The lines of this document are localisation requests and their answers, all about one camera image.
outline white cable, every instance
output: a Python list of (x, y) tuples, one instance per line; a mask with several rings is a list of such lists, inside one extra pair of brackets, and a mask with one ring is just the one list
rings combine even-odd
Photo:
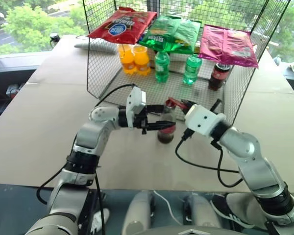
[(170, 203), (167, 201), (167, 199), (166, 199), (164, 196), (162, 196), (162, 195), (160, 195), (159, 193), (157, 193), (156, 190), (154, 190), (153, 192), (154, 192), (157, 196), (161, 197), (161, 198), (167, 203), (167, 206), (168, 206), (168, 208), (169, 208), (169, 212), (170, 212), (170, 215), (171, 215), (172, 219), (174, 219), (174, 220), (176, 221), (176, 223), (178, 223), (179, 225), (183, 225), (182, 223), (180, 223), (180, 222), (174, 217), (173, 212), (172, 212), (172, 209), (171, 209), (171, 206), (170, 206)]

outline black sneaker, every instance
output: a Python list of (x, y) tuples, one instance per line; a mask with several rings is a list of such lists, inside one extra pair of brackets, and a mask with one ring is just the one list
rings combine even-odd
[(215, 210), (215, 212), (219, 216), (221, 216), (222, 218), (232, 220), (246, 229), (252, 229), (253, 227), (255, 227), (255, 225), (248, 224), (248, 223), (240, 220), (231, 211), (231, 209), (229, 208), (229, 206), (227, 205), (227, 202), (226, 202), (226, 195), (215, 194), (212, 197), (210, 204), (211, 204), (212, 208)]

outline snack bag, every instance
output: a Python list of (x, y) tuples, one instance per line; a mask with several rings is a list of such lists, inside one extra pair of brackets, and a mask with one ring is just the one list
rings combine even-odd
[(205, 25), (199, 57), (221, 64), (258, 68), (250, 33), (218, 26)]
[(120, 7), (88, 37), (102, 38), (111, 43), (135, 44), (156, 14)]
[(156, 51), (192, 54), (200, 25), (200, 22), (179, 17), (160, 16), (140, 44)]

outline wire mesh basket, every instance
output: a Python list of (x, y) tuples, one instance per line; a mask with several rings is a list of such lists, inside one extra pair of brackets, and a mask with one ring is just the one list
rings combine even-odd
[[(179, 16), (189, 20), (202, 21), (236, 30), (251, 32), (251, 41), (257, 45), (256, 57), (259, 61), (275, 29), (277, 28), (290, 0), (84, 0), (89, 32), (96, 29), (119, 6), (131, 7), (136, 11), (155, 11), (158, 15)], [(200, 42), (202, 28), (199, 31)], [(210, 108), (220, 98), (223, 100), (219, 112), (224, 112), (229, 122), (234, 122), (244, 94), (251, 81), (255, 68), (233, 66), (221, 89), (208, 89), (208, 80), (215, 62), (203, 60), (198, 80), (193, 86), (182, 83), (186, 55), (171, 54), (170, 75), (166, 83), (157, 83), (154, 70), (148, 76), (128, 75), (122, 70), (117, 53), (108, 54), (96, 50), (88, 52), (87, 91), (101, 98), (119, 85), (135, 83), (147, 93), (147, 104), (160, 104), (172, 96), (188, 99)], [(150, 56), (151, 68), (154, 68)], [(130, 88), (113, 93), (106, 101), (124, 105)], [(181, 111), (177, 118), (183, 119)]]

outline green chip bag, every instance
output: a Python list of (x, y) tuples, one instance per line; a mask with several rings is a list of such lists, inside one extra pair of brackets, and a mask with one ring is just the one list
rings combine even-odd
[(200, 25), (179, 17), (160, 16), (140, 44), (156, 51), (192, 54)]

